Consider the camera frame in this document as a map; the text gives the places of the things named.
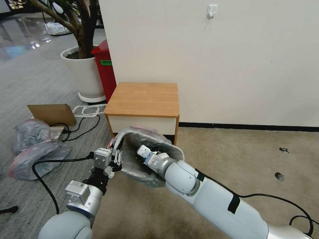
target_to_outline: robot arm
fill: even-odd
[[[91,222],[106,193],[108,180],[122,169],[122,153],[99,148],[94,152],[91,176],[83,182],[72,180],[66,187],[67,208],[62,214],[50,218],[41,229],[38,239],[91,239]]]
[[[291,226],[271,226],[258,211],[186,162],[166,153],[157,154],[141,145],[137,154],[144,164],[166,180],[172,193],[188,201],[195,210],[233,239],[307,239]],[[94,218],[109,178],[121,170],[121,152],[100,148],[94,152],[91,177],[72,181],[66,190],[71,211],[53,216],[39,233],[39,239],[91,239],[89,218]]]
[[[233,239],[310,238],[291,226],[268,225],[258,211],[186,162],[155,154],[141,145],[137,154],[144,164],[166,180],[166,187]]]

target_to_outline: carpet floor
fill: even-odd
[[[94,43],[106,39],[104,29],[95,31]],[[38,181],[22,181],[7,176],[15,156],[12,154],[15,126],[31,117],[28,104],[85,105],[71,84],[60,53],[77,45],[73,35],[52,37],[51,42],[0,64],[0,209],[17,205],[15,214],[0,215],[0,239],[35,239],[44,223],[55,214],[53,202]],[[84,119],[76,137],[96,124],[97,118]],[[77,140],[66,142],[72,148],[66,159],[82,158],[110,140],[105,117],[99,125]],[[60,164],[44,176],[61,211],[66,210],[64,189],[71,180],[82,181],[90,175],[92,162]]]

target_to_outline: cardboard box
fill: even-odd
[[[28,105],[34,118],[52,125],[55,123],[65,123],[68,126],[76,125],[76,119],[68,104],[57,105]]]

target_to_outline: red bin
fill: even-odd
[[[95,55],[95,60],[100,73],[103,90],[108,102],[116,88],[116,82],[107,40],[94,48],[91,51],[91,54]]]

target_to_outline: white flower pot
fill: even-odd
[[[74,88],[78,91],[81,100],[89,103],[105,100],[95,58],[68,59],[66,56],[78,51],[78,47],[70,48],[61,53],[61,58],[67,67]]]

